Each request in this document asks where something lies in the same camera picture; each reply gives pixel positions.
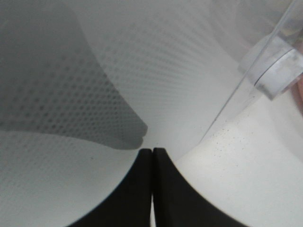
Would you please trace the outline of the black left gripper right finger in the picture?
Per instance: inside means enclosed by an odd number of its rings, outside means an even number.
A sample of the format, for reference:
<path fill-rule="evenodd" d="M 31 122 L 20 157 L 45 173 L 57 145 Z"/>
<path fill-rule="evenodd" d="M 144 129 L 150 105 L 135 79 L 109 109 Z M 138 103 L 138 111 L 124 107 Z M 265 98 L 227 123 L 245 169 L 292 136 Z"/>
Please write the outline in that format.
<path fill-rule="evenodd" d="M 240 227 L 202 197 L 163 148 L 153 149 L 153 203 L 157 227 Z"/>

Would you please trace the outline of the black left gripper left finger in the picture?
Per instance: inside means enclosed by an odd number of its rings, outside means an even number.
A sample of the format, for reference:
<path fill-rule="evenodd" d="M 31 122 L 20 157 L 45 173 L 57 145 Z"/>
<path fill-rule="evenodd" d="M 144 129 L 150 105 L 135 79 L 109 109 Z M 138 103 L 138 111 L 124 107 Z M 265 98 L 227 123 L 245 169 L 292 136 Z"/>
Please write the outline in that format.
<path fill-rule="evenodd" d="M 141 149 L 111 194 L 71 227 L 149 227 L 152 201 L 152 151 Z"/>

